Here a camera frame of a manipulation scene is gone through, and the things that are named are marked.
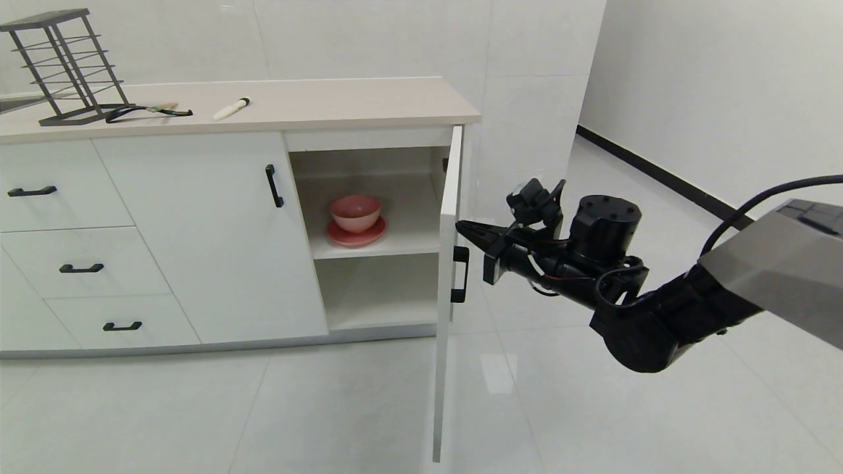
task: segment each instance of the countertop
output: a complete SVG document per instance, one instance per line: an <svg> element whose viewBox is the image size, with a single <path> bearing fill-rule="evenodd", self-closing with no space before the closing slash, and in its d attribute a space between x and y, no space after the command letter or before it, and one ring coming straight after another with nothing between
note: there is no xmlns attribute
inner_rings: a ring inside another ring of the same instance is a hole
<svg viewBox="0 0 843 474"><path fill-rule="evenodd" d="M121 123L105 120L72 127L41 127L52 116L49 104L32 105L0 116L0 143L30 143L98 137L178 133L265 132L370 127L415 127L477 123L475 110L443 78L325 79L126 86L130 102L159 105L178 102L194 115L169 117L135 111ZM240 97L249 106L215 122L211 117ZM115 101L116 92L98 94ZM67 110L81 103L61 100Z"/></svg>

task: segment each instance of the black baseboard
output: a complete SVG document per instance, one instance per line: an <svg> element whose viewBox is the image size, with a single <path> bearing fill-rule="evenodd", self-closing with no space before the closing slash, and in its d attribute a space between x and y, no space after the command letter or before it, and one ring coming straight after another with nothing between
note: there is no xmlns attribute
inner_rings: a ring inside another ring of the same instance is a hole
<svg viewBox="0 0 843 474"><path fill-rule="evenodd" d="M628 149L621 147L617 143L612 143L608 139L601 137L597 133L594 133L585 127L577 126L577 135L601 147L603 150L614 155L616 158L621 159L636 170L639 170L645 175L662 183L672 191L679 193L685 199L688 199L720 219L725 219L735 211L734 207L729 206L725 202L710 194L707 194L702 189L691 185L688 181L683 180L677 175L671 174L667 170L650 163ZM738 222L736 222L733 227L738 230L743 230L753 222L754 220L752 218L743 216L738 219Z"/></svg>

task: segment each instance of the black cable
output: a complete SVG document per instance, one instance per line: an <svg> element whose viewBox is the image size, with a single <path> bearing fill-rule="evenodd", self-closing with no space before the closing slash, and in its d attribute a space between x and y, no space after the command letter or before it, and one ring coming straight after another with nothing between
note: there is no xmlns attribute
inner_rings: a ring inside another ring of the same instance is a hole
<svg viewBox="0 0 843 474"><path fill-rule="evenodd" d="M838 185L843 184L843 175L827 175L827 176L817 176L814 178L806 178L804 180L795 180L790 181L788 183L780 184L779 186L773 186L772 188L763 191L757 195L755 195L752 199L748 200L743 206L738 207L735 212L729 215L729 217L725 218L720 225L714 229L714 232L711 233L706 243L702 246L702 252L700 252L700 256L704 256L706 253L711 251L714 248L714 245L720 239L724 232L728 230L728 228L732 227L732 224L738 221L741 217L743 217L750 209L757 206L759 203L767 199L768 197L773 197L776 194L782 194L783 192L793 191L795 189L802 189L804 187L811 187L811 186L822 186L822 185Z"/></svg>
<svg viewBox="0 0 843 474"><path fill-rule="evenodd" d="M533 291L535 291L538 294L541 294L541 295L544 295L544 296L561 296L558 293L547 293L547 292L541 291L540 289L536 288L535 285L533 285L533 282L528 281L527 283L529 283L529 287L532 288Z"/></svg>
<svg viewBox="0 0 843 474"><path fill-rule="evenodd" d="M178 117L187 117L193 115L193 110L170 110L170 109L162 109L160 107L146 107L144 105L127 105L125 107L118 107L109 113L109 115L105 118L105 123L114 123L117 121L118 118L128 114L129 112L134 112L135 110L146 110L149 112L158 112L159 114L165 114L168 116L178 116Z"/></svg>
<svg viewBox="0 0 843 474"><path fill-rule="evenodd" d="M600 287L603 285L604 278L610 275L639 272L643 267L644 262L638 260L638 262L635 265L632 265L631 267L616 268L615 270L611 270L609 272L604 273L603 275L600 275L600 277L597 279L597 282L594 283L594 294L597 296L598 301L602 304L605 304L606 306L609 306L610 308L615 308L616 310L628 310L629 308L635 308L638 305L646 303L650 298L653 297L653 295L656 294L656 292L645 294L644 296L640 297L639 299L636 299L632 303L615 304L607 300L606 297L603 296L603 291L600 289Z"/></svg>

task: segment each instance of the black handle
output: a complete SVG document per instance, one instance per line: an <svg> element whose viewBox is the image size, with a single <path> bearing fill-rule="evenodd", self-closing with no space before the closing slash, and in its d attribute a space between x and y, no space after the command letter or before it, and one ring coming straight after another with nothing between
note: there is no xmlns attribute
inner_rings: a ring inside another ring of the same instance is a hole
<svg viewBox="0 0 843 474"><path fill-rule="evenodd" d="M275 165L268 164L266 166L266 179L269 181L269 189L272 190L272 200L275 201L275 207L283 207L284 206L284 198L278 196L278 190L275 189L275 180L272 179L272 175L275 174Z"/></svg>
<svg viewBox="0 0 843 474"><path fill-rule="evenodd" d="M105 323L103 326L103 331L137 331L141 328L143 323L141 321L135 321L132 323L131 326L128 327L116 327L114 326L113 322Z"/></svg>
<svg viewBox="0 0 843 474"><path fill-rule="evenodd" d="M48 194L52 194L58 191L58 188L55 186L47 186L39 189L38 191L24 191L19 187L12 189L11 191L7 192L9 197L26 197L26 196L46 196Z"/></svg>
<svg viewBox="0 0 843 474"><path fill-rule="evenodd" d="M454 261L460 261L465 264L465 277L463 280L463 289L451 288L451 303L465 303L465 290L469 287L469 248L454 245Z"/></svg>
<svg viewBox="0 0 843 474"><path fill-rule="evenodd" d="M102 263L94 263L90 268L73 268L73 265L62 265L58 271L61 273L96 273L105 268Z"/></svg>

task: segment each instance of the open cabinet door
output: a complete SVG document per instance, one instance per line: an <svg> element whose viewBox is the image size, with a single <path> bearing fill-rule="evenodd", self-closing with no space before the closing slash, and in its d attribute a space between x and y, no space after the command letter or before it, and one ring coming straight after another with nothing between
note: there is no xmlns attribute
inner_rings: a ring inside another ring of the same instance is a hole
<svg viewBox="0 0 843 474"><path fill-rule="evenodd" d="M468 274L469 250L457 246L457 216L459 215L459 192L463 169L464 127L454 127L451 149L448 156L448 172L442 197L442 211L439 216L439 287L438 319L436 324L436 381L433 393L433 462L442 459L442 431L445 411L445 368L448 359L448 334L454 314L454 303L465 302L464 282L461 289L454 288L457 262L466 265Z"/></svg>

